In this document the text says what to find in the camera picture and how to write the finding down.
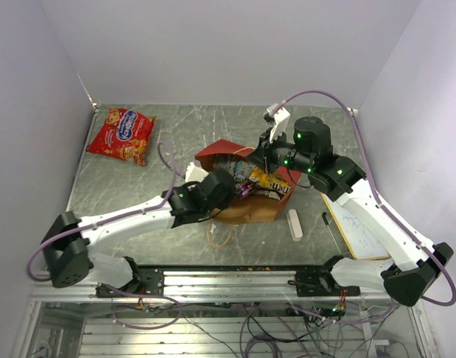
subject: red snack bag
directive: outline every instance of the red snack bag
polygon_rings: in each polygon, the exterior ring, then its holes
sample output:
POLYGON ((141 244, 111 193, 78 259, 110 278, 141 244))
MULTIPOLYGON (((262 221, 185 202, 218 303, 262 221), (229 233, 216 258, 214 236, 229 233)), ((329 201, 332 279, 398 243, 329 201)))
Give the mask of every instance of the red snack bag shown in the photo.
POLYGON ((155 119, 156 117, 145 117, 126 108, 110 108, 103 127, 87 151, 121 160, 133 160, 144 166, 146 147, 155 119))

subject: paper bag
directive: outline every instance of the paper bag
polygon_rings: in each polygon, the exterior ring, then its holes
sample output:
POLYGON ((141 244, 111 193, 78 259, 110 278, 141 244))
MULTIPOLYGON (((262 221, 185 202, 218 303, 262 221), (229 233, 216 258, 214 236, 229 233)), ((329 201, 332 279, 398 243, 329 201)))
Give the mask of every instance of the paper bag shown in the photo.
MULTIPOLYGON (((253 148, 220 139, 200 151, 195 156, 195 159, 201 163, 204 170, 212 172, 213 162, 217 154, 237 155, 240 159, 244 159, 253 150, 253 148)), ((301 173, 293 170, 290 171, 294 182, 289 178, 287 170, 284 167, 279 168, 273 174, 281 177, 291 186, 290 190, 281 200, 267 198, 261 195, 250 195, 247 198, 234 199, 231 206, 218 214, 215 220, 219 220, 226 224, 249 224, 256 222, 271 222, 275 220, 293 194, 301 173)))

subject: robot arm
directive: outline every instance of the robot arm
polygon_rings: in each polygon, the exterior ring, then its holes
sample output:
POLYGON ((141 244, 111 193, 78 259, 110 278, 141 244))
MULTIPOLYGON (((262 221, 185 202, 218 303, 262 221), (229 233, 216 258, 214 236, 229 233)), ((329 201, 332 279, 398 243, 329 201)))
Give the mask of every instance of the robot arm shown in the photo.
POLYGON ((166 194, 104 215, 76 218, 71 211, 59 215, 43 241, 77 227, 84 229, 43 249, 53 287, 68 287, 87 279, 125 290, 133 285, 135 291, 139 286, 135 262, 101 251, 141 233, 196 223, 212 210, 228 208, 235 196, 235 182, 220 169, 205 173, 202 181, 175 187, 164 201, 166 194))
POLYGON ((247 160, 272 173, 279 166, 305 173, 312 186, 327 195, 329 200, 356 216, 379 240, 390 259, 379 261, 351 260, 332 257, 324 266, 323 284, 327 289, 336 286, 362 286, 384 290, 399 303, 413 306, 440 275, 440 269, 425 253, 429 250, 443 265, 453 255, 446 244, 434 245, 418 233, 384 200, 399 221, 421 242, 417 245, 375 201, 363 170, 350 158, 334 154, 330 128, 317 117, 304 117, 294 124, 294 143, 286 134, 278 134, 280 120, 287 121, 286 110, 265 120, 274 125, 260 135, 257 148, 247 160))

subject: white wall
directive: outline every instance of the white wall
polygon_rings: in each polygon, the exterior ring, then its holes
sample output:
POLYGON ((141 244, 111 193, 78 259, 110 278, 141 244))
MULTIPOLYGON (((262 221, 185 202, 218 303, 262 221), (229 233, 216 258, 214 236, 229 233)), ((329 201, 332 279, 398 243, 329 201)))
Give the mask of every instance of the white wall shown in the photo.
MULTIPOLYGON (((416 228, 455 250, 456 0, 423 0, 360 107, 381 194, 416 228)), ((442 278, 428 295, 444 301, 442 278)), ((428 306, 443 356, 456 357, 456 305, 428 306)))
POLYGON ((25 263, 64 211, 93 108, 37 0, 0 0, 0 357, 31 283, 25 263))
POLYGON ((42 3, 96 102, 358 107, 419 0, 42 3))

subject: floor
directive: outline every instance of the floor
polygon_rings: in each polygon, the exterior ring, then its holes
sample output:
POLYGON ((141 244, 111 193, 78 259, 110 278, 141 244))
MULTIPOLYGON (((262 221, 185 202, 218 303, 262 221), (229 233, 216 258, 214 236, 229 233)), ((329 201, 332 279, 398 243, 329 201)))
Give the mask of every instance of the floor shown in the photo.
MULTIPOLYGON (((187 165, 196 153, 218 139, 228 139, 246 146, 256 146, 264 130, 265 107, 193 106, 193 105, 116 105, 99 106, 91 133, 98 132, 111 107, 135 109, 146 116, 156 116, 146 157, 146 166, 86 153, 71 209, 78 216, 91 216, 122 209, 146 201, 167 189, 170 172, 156 153, 156 142, 173 144, 180 163, 187 165)), ((352 128, 338 109, 288 107, 291 112, 288 138, 293 123, 303 116, 318 116, 331 127, 334 150, 361 163, 352 128)), ((294 265, 321 264, 348 248, 331 220, 335 239, 328 232, 321 215, 327 208, 318 192, 296 188, 290 202, 277 220, 267 224, 243 224, 234 228, 230 242, 222 248, 207 243, 208 222, 176 229, 146 233, 115 245, 106 253, 133 257, 140 264, 184 265, 294 265), (297 210, 304 237, 294 242, 287 224, 288 209, 297 210)), ((231 227, 216 223, 213 242, 223 241, 231 227)))

